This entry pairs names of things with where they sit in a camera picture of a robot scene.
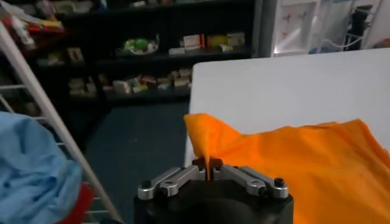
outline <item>white metal rack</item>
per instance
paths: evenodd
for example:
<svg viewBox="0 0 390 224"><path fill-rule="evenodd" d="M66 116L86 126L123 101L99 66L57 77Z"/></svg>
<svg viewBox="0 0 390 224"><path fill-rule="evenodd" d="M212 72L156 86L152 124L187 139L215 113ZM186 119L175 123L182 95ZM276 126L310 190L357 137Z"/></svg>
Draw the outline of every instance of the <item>white metal rack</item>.
<svg viewBox="0 0 390 224"><path fill-rule="evenodd" d="M101 183L93 172L92 168L84 158L83 154L80 151L80 148L77 146L73 137L69 133L68 129L65 127L60 116L56 112L53 104L47 97L43 88L41 87L39 81L35 77L31 68L26 62L26 59L21 54L20 50L16 46L15 42L12 40L7 29L0 22L0 48L2 49L5 56L8 58L10 64L16 71L17 76L20 78L23 84L20 85L6 85L0 86L0 103L11 113L14 113L13 108L10 106L8 101L1 94L3 91L13 90L13 89L25 89L28 91L31 96L34 98L37 105L40 107L43 117L35 117L36 120L46 120L55 130L56 134L62 140L58 142L58 145L64 145L69 151L70 155L82 166L84 175L88 180L88 185L93 187L98 197L94 198L95 200L100 200L104 205L106 210L99 211L88 211L88 215L95 213L109 213L111 218L117 221L122 222L122 218L119 216L114 205L112 204L107 193L104 191Z"/></svg>

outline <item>light blue cloth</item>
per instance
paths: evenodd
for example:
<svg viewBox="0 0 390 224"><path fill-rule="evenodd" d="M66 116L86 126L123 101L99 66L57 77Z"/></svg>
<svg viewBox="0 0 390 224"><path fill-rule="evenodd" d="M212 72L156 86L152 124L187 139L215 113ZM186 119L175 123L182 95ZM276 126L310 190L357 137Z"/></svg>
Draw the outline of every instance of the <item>light blue cloth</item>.
<svg viewBox="0 0 390 224"><path fill-rule="evenodd" d="M81 169L31 117L0 112L0 223L52 224L75 205Z"/></svg>

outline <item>orange towel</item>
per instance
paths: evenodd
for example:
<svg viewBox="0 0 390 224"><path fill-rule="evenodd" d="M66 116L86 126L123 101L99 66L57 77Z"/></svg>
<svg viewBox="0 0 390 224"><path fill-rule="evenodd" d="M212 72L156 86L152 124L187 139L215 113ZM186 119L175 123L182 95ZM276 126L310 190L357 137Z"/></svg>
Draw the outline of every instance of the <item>orange towel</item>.
<svg viewBox="0 0 390 224"><path fill-rule="evenodd" d="M295 224L390 223L389 154L361 120L254 135L207 114L185 123L195 155L284 178Z"/></svg>

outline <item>dark blue floor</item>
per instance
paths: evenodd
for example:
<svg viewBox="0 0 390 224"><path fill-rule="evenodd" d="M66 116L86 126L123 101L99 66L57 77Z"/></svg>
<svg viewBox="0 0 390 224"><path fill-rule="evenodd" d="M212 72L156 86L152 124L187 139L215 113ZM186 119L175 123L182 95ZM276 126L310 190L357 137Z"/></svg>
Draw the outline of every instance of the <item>dark blue floor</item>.
<svg viewBox="0 0 390 224"><path fill-rule="evenodd" d="M113 109L88 143L86 157L126 223L138 185L183 166L188 103Z"/></svg>

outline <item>white tabletop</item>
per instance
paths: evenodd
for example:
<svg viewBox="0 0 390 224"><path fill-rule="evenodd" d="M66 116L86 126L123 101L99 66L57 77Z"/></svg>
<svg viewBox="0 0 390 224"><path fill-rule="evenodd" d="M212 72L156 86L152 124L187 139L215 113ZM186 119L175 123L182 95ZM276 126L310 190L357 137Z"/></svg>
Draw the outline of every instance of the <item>white tabletop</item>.
<svg viewBox="0 0 390 224"><path fill-rule="evenodd" d="M360 118L389 149L390 49L199 63L190 113L241 133Z"/></svg>

